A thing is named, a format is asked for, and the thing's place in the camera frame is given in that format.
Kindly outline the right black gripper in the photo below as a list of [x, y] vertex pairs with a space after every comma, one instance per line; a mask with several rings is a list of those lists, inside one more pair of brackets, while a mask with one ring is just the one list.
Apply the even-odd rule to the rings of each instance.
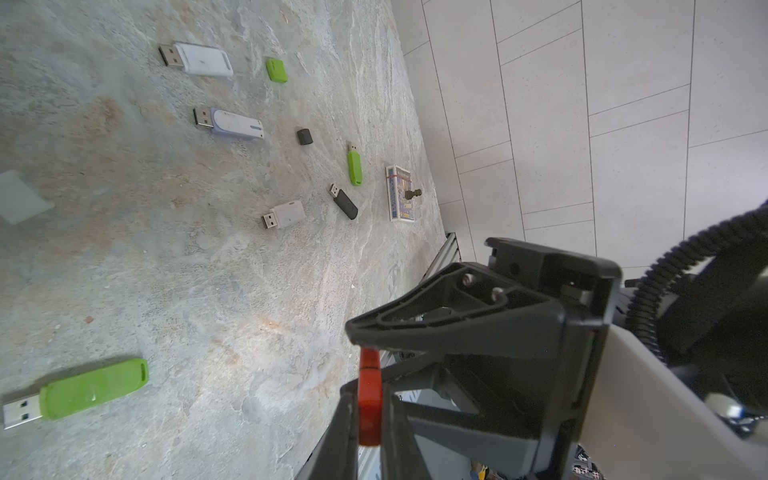
[[416, 441], [510, 479], [560, 479], [573, 461], [621, 272], [609, 260], [519, 240], [487, 246], [486, 264], [454, 263], [348, 321], [345, 332], [360, 347], [436, 353], [382, 371], [382, 415], [407, 416]]

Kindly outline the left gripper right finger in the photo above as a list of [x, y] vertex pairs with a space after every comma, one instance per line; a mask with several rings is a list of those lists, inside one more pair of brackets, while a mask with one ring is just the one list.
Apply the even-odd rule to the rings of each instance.
[[389, 385], [383, 387], [380, 458], [383, 479], [431, 478], [405, 404]]

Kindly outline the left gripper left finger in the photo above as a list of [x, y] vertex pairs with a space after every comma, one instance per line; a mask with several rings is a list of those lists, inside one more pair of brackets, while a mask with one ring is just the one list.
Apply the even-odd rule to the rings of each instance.
[[358, 381], [340, 389], [331, 422], [301, 467], [296, 479], [355, 480], [358, 476], [359, 413]]

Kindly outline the red usb drive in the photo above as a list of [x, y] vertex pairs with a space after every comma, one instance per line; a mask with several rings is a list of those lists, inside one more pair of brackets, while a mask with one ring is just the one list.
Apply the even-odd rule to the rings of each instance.
[[377, 350], [362, 348], [358, 377], [359, 444], [379, 446], [382, 428], [382, 373]]

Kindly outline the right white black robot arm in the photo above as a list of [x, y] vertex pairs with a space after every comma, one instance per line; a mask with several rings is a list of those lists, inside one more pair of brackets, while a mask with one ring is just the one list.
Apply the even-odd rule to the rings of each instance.
[[634, 282], [609, 260], [492, 237], [347, 322], [359, 376], [305, 478], [426, 479], [420, 439], [508, 479], [767, 475], [767, 210], [702, 230]]

